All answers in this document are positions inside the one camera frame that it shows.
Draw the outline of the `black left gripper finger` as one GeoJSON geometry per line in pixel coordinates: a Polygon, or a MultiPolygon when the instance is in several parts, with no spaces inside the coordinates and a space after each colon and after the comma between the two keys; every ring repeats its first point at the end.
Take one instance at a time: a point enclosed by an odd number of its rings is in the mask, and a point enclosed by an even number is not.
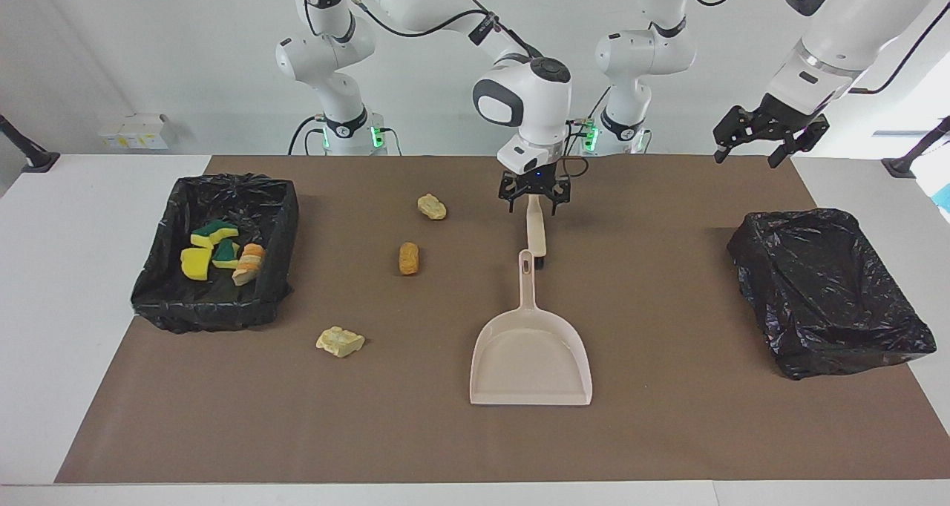
{"type": "Polygon", "coordinates": [[[818,116],[797,136],[792,133],[787,134],[779,147],[769,156],[770,168],[779,167],[788,157],[797,152],[810,152],[824,137],[828,128],[827,117],[818,116]]]}
{"type": "Polygon", "coordinates": [[[717,145],[715,163],[722,164],[737,145],[750,141],[750,113],[740,105],[734,105],[713,128],[712,134],[717,145]]]}

